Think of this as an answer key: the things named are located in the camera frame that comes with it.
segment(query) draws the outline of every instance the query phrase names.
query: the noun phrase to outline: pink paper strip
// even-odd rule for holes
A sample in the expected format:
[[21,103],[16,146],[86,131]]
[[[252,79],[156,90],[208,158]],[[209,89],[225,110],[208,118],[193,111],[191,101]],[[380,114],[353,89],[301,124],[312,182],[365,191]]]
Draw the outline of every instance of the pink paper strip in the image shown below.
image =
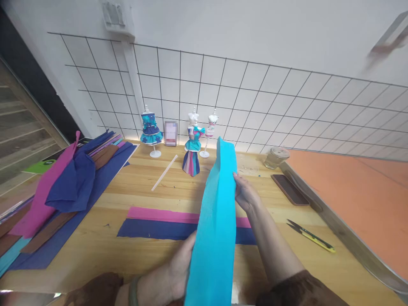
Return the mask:
[[11,229],[9,234],[23,236],[24,239],[32,238],[38,229],[55,211],[54,208],[46,206],[48,194],[50,193],[52,185],[60,177],[64,169],[72,160],[75,150],[77,148],[80,132],[76,132],[76,141],[71,144],[59,156],[54,165],[45,172],[38,183],[37,190],[34,195],[31,209],[26,215]]
[[[131,207],[129,209],[129,212],[127,213],[127,218],[198,224],[200,214],[189,212],[173,212],[171,210],[157,210],[144,207]],[[237,227],[251,228],[248,218],[237,218]]]
[[120,143],[118,143],[117,146],[120,148],[120,147],[123,146],[125,143],[126,143],[126,141],[123,141],[123,140],[122,140]]

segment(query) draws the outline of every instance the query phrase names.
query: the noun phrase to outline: striped skirt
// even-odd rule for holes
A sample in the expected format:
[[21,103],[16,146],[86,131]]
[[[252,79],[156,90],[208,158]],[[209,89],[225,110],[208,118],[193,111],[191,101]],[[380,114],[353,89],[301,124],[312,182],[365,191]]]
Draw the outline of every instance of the striped skirt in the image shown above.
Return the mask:
[[200,173],[197,152],[187,151],[186,155],[184,155],[183,170],[191,176],[196,176]]

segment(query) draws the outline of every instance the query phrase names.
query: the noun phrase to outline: scissors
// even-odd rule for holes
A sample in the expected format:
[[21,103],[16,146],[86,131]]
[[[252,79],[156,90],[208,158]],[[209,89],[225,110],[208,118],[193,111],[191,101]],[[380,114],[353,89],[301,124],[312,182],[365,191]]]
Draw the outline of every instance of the scissors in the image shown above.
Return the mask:
[[311,232],[309,232],[308,230],[304,229],[303,227],[301,227],[299,224],[287,219],[291,224],[287,223],[287,225],[289,225],[291,228],[293,228],[296,232],[298,232],[299,234],[302,234],[303,236],[305,236],[306,238],[312,240],[314,243],[320,245],[322,248],[324,248],[326,251],[329,251],[331,253],[335,253],[336,250],[334,249],[334,247],[330,244],[328,244],[327,242],[325,242],[323,239],[320,239],[319,237],[317,237],[316,235],[313,235]]

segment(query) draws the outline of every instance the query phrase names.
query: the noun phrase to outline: yellow scissors handle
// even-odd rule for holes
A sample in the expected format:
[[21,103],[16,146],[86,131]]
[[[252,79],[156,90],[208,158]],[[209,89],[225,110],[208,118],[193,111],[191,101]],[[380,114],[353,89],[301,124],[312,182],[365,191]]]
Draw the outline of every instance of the yellow scissors handle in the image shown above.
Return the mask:
[[305,236],[306,238],[312,240],[314,243],[320,245],[322,248],[324,248],[326,251],[329,251],[331,253],[335,253],[336,250],[333,248],[328,248],[327,246],[325,246],[323,243],[321,243],[320,241],[318,241],[315,237],[312,237],[311,235],[309,235],[308,233],[302,232],[302,235]]

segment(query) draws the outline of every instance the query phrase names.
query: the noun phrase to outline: turquoise dress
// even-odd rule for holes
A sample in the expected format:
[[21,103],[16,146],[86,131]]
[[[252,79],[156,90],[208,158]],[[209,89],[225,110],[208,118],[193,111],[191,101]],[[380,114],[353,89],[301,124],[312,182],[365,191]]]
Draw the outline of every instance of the turquoise dress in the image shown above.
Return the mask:
[[154,113],[142,114],[143,134],[140,141],[147,145],[156,145],[161,143],[163,132],[157,127]]
[[201,130],[198,127],[188,127],[188,135],[190,139],[186,142],[186,149],[192,152],[198,152],[201,149],[199,138],[204,135],[205,128]]

